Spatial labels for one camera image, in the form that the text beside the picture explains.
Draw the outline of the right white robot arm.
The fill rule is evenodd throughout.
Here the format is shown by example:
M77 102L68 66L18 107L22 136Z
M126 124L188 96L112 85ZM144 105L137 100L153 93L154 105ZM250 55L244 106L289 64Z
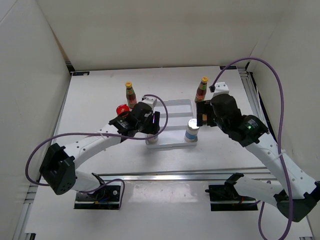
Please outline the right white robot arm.
M234 173L224 182L230 200L250 197L276 207L283 216L300 222L320 200L320 183L301 170L278 145L268 127L254 115L244 115L233 96L223 93L196 103L197 125L218 127L258 158L279 184L269 185Z

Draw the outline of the yellow-capped sauce bottle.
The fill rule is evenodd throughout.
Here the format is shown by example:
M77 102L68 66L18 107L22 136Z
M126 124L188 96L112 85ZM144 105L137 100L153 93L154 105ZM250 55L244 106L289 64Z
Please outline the yellow-capped sauce bottle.
M127 104L130 109L133 109L133 107L137 104L137 97L136 93L134 91L133 85L131 81L127 81L125 83L126 87L126 99L127 99Z
M207 93L207 83L208 83L208 77L207 76L203 76L201 78L201 81L198 85L197 91L196 91L196 95L195 95L195 99L194 101L197 102L201 102L205 99L206 93Z

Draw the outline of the silver-lidded shaker jar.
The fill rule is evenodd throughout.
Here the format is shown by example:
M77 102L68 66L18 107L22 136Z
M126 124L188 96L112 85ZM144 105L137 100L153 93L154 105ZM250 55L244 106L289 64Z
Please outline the silver-lidded shaker jar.
M153 144L156 144L158 142L158 136L157 135L154 135L154 134L147 134L146 135L146 144L147 145L153 145Z
M199 129L200 127L197 125L197 119L190 119L186 126L184 140L189 143L196 142L198 140Z

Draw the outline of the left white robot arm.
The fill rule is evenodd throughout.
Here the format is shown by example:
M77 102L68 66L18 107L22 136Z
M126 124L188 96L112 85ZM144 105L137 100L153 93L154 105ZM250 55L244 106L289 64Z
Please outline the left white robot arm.
M107 125L81 140L60 146L51 145L40 166L40 173L56 195L69 190L87 192L93 200L105 194L102 181L94 174L78 171L85 161L109 147L118 145L136 133L155 135L159 132L160 113L154 110L157 99L147 96L131 111L110 120Z

